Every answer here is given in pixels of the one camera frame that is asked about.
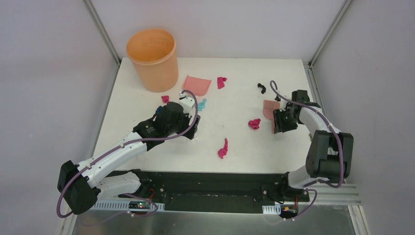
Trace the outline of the pink hand brush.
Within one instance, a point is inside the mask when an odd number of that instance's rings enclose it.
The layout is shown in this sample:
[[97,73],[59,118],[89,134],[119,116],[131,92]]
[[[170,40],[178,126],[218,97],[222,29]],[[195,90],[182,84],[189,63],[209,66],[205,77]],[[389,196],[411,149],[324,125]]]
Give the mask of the pink hand brush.
[[271,132],[275,134],[275,118],[274,118],[274,110],[279,109],[280,103],[275,100],[264,100],[263,101],[263,115],[266,119],[271,121],[272,127]]

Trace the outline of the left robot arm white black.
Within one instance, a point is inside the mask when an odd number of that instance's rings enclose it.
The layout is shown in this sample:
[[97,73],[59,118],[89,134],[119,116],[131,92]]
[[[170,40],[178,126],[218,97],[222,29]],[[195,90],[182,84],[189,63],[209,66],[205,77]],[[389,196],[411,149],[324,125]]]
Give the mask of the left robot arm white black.
[[[98,200],[121,194],[145,197],[149,193],[150,180],[138,169],[113,177],[109,176],[110,173],[167,140],[180,136],[193,139],[200,116],[191,113],[198,111],[197,105],[197,101],[190,97],[178,103],[169,102],[103,153],[77,164],[72,161],[62,164],[57,186],[60,192],[56,206],[58,216],[65,218],[69,214],[82,214]],[[69,214],[61,213],[63,201],[71,209]]]

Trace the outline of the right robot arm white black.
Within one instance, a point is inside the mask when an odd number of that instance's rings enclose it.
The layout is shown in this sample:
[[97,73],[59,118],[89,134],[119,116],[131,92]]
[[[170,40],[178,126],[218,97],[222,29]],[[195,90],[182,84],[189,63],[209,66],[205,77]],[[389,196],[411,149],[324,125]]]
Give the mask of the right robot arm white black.
[[312,102],[305,90],[292,92],[291,98],[281,98],[280,107],[273,110],[273,133],[293,131],[304,125],[312,134],[304,166],[285,174],[278,195],[285,201],[315,183],[333,188],[342,186],[350,174],[354,137],[336,128]]

